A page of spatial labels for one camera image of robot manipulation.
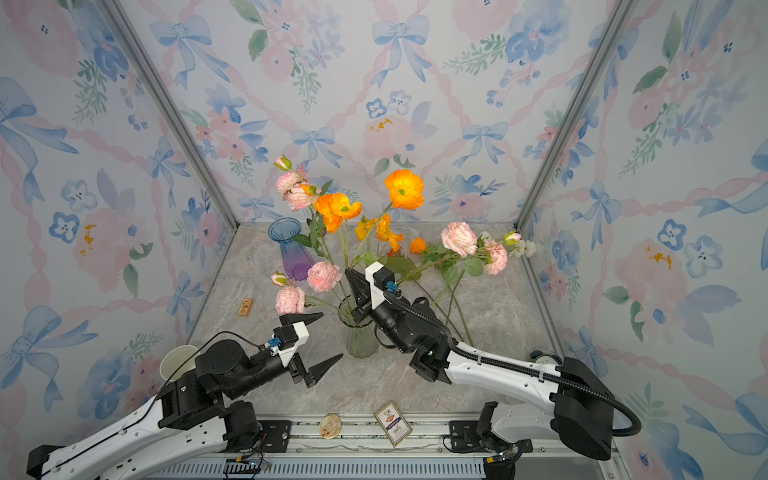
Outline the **left corner aluminium post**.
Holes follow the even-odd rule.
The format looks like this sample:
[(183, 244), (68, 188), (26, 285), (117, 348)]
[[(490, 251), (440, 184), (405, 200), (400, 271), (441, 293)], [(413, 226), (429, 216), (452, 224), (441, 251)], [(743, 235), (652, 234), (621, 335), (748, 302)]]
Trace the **left corner aluminium post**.
[(96, 6), (119, 39), (129, 59), (135, 64), (170, 133), (178, 141), (191, 167), (211, 196), (213, 204), (223, 214), (226, 224), (236, 230), (240, 222), (235, 218), (233, 209), (216, 182), (213, 171), (202, 158), (179, 108), (168, 88), (163, 83), (158, 69), (150, 58), (122, 5), (119, 1), (109, 0), (96, 1)]

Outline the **orange marigold flower stem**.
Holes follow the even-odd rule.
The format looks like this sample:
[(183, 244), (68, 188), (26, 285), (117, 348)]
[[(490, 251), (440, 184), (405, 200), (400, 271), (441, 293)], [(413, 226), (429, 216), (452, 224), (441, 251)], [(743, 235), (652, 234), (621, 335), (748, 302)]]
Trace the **orange marigold flower stem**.
[(392, 253), (381, 260), (395, 273), (398, 283), (416, 286), (436, 310), (438, 318), (459, 340), (474, 344), (469, 322), (457, 297), (458, 287), (465, 277), (465, 262), (457, 253), (428, 244), (422, 253)]

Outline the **orange rose stem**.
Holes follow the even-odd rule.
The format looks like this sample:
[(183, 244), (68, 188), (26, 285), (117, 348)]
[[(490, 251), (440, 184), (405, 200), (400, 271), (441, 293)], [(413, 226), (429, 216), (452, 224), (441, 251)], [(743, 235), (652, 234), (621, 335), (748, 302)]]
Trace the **orange rose stem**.
[(421, 237), (415, 238), (411, 242), (410, 248), (409, 248), (410, 252), (416, 255), (423, 254), (426, 251), (426, 249), (427, 249), (427, 242)]

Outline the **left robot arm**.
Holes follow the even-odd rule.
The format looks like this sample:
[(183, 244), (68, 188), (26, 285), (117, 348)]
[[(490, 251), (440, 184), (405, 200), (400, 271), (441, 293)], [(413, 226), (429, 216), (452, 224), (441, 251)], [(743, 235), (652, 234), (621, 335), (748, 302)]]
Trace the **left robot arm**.
[(211, 337), (190, 355), (193, 369), (166, 381), (137, 410), (68, 446), (41, 445), (28, 455), (34, 479), (104, 479), (121, 470), (139, 477), (150, 462), (165, 466), (206, 452), (248, 451), (265, 437), (246, 394), (288, 374), (312, 387), (334, 366), (335, 355), (310, 368), (299, 349), (322, 313), (285, 314), (265, 342), (231, 331)]

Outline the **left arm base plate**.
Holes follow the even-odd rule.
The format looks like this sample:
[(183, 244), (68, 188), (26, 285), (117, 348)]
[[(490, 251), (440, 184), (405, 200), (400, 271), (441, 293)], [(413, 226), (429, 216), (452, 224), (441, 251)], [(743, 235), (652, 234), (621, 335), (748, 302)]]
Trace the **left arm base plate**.
[(293, 423), (290, 420), (225, 421), (220, 453), (286, 453)]

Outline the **cream white cup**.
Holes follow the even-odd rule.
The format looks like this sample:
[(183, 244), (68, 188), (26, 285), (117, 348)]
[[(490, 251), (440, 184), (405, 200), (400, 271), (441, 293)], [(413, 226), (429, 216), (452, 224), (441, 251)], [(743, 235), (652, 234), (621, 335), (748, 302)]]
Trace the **cream white cup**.
[(159, 373), (164, 381), (178, 380), (188, 371), (195, 369), (195, 358), (199, 350), (194, 345), (180, 345), (169, 351), (162, 359)]

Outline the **clear grey glass vase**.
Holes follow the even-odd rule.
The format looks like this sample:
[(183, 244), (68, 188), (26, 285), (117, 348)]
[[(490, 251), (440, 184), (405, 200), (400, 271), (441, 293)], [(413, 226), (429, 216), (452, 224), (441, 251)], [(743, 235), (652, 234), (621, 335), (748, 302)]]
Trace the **clear grey glass vase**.
[(347, 352), (356, 358), (367, 358), (373, 355), (379, 348), (379, 342), (375, 338), (374, 325), (370, 318), (356, 320), (353, 310), (356, 302), (351, 295), (347, 295), (338, 308), (338, 318), (345, 326)]

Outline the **white flower stem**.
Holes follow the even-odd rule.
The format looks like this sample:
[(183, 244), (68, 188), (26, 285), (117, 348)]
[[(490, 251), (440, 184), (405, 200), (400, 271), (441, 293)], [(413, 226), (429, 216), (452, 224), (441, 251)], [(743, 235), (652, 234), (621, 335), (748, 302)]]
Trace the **white flower stem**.
[(520, 240), (510, 251), (516, 258), (531, 258), (538, 250), (534, 241)]

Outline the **pink rose stem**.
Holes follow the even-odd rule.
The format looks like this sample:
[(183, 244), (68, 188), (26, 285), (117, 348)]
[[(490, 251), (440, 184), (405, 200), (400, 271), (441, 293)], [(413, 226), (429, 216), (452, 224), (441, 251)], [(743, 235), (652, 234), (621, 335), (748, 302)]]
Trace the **pink rose stem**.
[(465, 276), (481, 277), (501, 274), (520, 240), (525, 239), (516, 230), (497, 239), (489, 233), (475, 233), (466, 222), (452, 222), (440, 232), (437, 243), (425, 241), (457, 253), (465, 262)]
[(331, 254), (325, 240), (327, 229), (323, 216), (315, 209), (314, 204), (320, 198), (320, 194), (328, 190), (331, 182), (322, 186), (313, 184), (307, 169), (303, 166), (294, 166), (286, 156), (279, 156), (274, 164), (281, 172), (276, 181), (277, 193), (291, 212), (304, 212), (308, 215), (304, 221), (294, 218), (302, 226), (302, 233), (296, 235), (294, 239), (306, 247), (312, 257), (315, 255), (320, 259), (330, 260)]

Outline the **right corner aluminium post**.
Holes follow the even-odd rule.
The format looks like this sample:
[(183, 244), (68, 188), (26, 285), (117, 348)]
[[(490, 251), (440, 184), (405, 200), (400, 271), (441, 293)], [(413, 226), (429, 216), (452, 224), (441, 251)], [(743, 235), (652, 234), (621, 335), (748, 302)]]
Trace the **right corner aluminium post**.
[(554, 137), (549, 153), (543, 160), (534, 178), (531, 190), (520, 210), (515, 223), (515, 227), (519, 231), (526, 231), (528, 225), (532, 223), (538, 201), (546, 190), (549, 178), (557, 167), (560, 155), (565, 150), (572, 133), (576, 131), (576, 127), (591, 101), (596, 84), (606, 69), (609, 58), (615, 53), (615, 48), (626, 29), (634, 7), (635, 1), (620, 0), (616, 2), (614, 9), (611, 11), (606, 27), (599, 37), (597, 48), (594, 50), (584, 71), (584, 77), (575, 90), (568, 108), (565, 110), (563, 123)]

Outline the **blue purple glass vase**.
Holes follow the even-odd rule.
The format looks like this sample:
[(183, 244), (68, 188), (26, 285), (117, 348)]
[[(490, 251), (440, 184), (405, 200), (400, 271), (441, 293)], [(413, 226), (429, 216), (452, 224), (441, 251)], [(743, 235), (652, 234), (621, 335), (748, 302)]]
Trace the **blue purple glass vase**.
[(302, 233), (300, 222), (294, 218), (275, 220), (268, 228), (268, 236), (280, 248), (284, 273), (294, 281), (304, 281), (315, 264), (310, 252), (294, 237)]

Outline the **yellow poppy flower stem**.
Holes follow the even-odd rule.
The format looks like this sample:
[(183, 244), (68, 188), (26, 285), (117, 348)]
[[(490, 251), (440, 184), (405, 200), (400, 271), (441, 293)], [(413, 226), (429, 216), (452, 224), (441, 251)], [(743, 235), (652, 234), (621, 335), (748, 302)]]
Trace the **yellow poppy flower stem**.
[(353, 249), (352, 266), (359, 263), (370, 265), (381, 258), (403, 253), (405, 237), (392, 230), (392, 219), (387, 213), (376, 218), (363, 216), (354, 229), (354, 235), (358, 246)]

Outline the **corner aluminium post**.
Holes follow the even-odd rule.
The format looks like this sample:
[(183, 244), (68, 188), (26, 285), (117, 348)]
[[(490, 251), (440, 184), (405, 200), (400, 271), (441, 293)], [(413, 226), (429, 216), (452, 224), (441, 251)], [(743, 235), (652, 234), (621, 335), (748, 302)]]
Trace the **corner aluminium post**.
[(168, 88), (163, 83), (158, 69), (150, 58), (122, 5), (119, 1), (109, 0), (96, 1), (96, 6), (119, 39), (129, 59), (135, 64), (170, 133), (178, 141), (191, 167), (211, 196), (213, 204), (223, 214), (226, 224), (236, 230), (240, 222), (235, 218), (233, 209), (216, 182), (213, 171), (202, 158), (179, 108)]
[(620, 0), (616, 2), (614, 9), (611, 11), (606, 27), (599, 37), (597, 48), (594, 50), (584, 71), (584, 77), (575, 90), (568, 108), (565, 110), (563, 123), (554, 137), (549, 153), (543, 160), (534, 178), (531, 190), (520, 210), (515, 223), (515, 227), (519, 231), (526, 231), (528, 225), (532, 223), (538, 201), (546, 190), (549, 178), (557, 167), (560, 155), (565, 150), (572, 133), (576, 131), (576, 127), (591, 101), (596, 84), (606, 69), (609, 58), (615, 53), (615, 48), (626, 29), (634, 7), (635, 1)]

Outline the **small wooden block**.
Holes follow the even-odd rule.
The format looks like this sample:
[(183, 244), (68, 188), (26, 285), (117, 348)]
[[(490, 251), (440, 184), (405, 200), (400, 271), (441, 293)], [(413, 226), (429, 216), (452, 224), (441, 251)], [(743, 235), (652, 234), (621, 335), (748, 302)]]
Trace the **small wooden block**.
[(252, 305), (253, 300), (251, 298), (243, 299), (238, 310), (238, 315), (241, 317), (247, 317), (251, 311)]

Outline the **pink carnation stem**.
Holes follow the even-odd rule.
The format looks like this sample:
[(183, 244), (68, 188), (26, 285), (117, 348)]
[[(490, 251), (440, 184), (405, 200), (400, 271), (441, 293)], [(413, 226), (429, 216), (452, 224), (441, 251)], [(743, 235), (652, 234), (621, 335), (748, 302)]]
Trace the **pink carnation stem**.
[(301, 286), (299, 281), (289, 279), (283, 272), (276, 271), (272, 274), (271, 282), (279, 289), (275, 299), (278, 314), (303, 313), (308, 298), (312, 297), (307, 295), (307, 290), (316, 294), (327, 293), (334, 291), (342, 280), (340, 267), (327, 261), (316, 262), (306, 274), (305, 287)]

